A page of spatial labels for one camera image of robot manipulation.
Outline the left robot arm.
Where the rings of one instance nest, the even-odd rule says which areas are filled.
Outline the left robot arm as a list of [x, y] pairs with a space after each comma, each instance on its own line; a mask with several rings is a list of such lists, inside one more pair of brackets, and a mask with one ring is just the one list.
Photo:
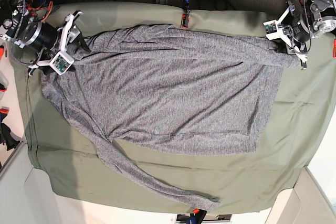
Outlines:
[[307, 68], [312, 40], [325, 33], [335, 34], [335, 0], [298, 0], [302, 7], [295, 13], [295, 5], [287, 1], [284, 13], [275, 20], [264, 23], [269, 40], [282, 40], [287, 53], [296, 55], [302, 69]]

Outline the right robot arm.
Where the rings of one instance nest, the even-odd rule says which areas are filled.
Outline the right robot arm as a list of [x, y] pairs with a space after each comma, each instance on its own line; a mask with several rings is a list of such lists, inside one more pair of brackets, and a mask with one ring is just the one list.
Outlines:
[[41, 69], [45, 74], [54, 71], [58, 75], [74, 72], [75, 59], [67, 51], [70, 45], [90, 52], [81, 30], [75, 21], [82, 15], [77, 10], [68, 14], [59, 26], [47, 22], [56, 8], [52, 0], [1, 0], [1, 40], [14, 47], [29, 48], [36, 53], [35, 59], [24, 62], [17, 56], [12, 58], [28, 68], [33, 74]]

